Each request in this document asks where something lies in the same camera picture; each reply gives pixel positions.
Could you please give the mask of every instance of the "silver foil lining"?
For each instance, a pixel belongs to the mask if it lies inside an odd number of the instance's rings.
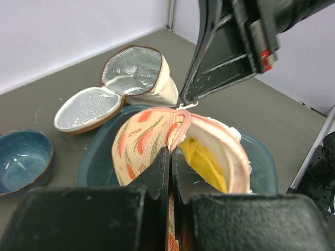
[[[159,52],[130,47],[106,63],[102,81],[108,89],[121,95],[143,94],[156,83],[161,65],[162,55]]]
[[[120,97],[103,89],[82,92],[63,108],[57,125],[61,129],[73,129],[99,119],[118,104]]]

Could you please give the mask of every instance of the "black device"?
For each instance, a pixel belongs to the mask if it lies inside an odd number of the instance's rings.
[[[127,187],[42,188],[28,193],[1,251],[163,251],[169,194],[180,250],[333,250],[315,204],[301,195],[224,195],[205,182],[178,147]]]
[[[280,48],[277,35],[333,3],[199,0],[199,36],[181,92],[183,104],[270,70]]]

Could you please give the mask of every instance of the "white wall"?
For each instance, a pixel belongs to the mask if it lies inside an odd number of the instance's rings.
[[[279,36],[274,68],[258,79],[297,101],[327,112],[335,105],[335,5]],[[176,1],[174,31],[196,43],[198,0]]]
[[[0,94],[166,24],[168,0],[0,1]]]

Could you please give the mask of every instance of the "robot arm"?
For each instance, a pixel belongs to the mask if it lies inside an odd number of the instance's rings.
[[[199,36],[181,92],[184,105],[269,71],[277,35],[335,0],[199,0]]]

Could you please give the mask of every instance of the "cream pouch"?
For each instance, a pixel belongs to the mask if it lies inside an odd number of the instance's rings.
[[[116,135],[111,154],[117,179],[128,185],[154,160],[160,148],[172,152],[193,137],[210,150],[222,168],[228,193],[249,193],[249,160],[239,143],[240,134],[221,122],[187,110],[149,108],[132,116]],[[173,199],[169,202],[169,250],[177,250]]]
[[[102,86],[72,96],[54,118],[56,129],[78,134],[114,117],[125,103],[174,107],[178,90],[164,56],[156,49],[128,46],[110,58],[102,71]]]

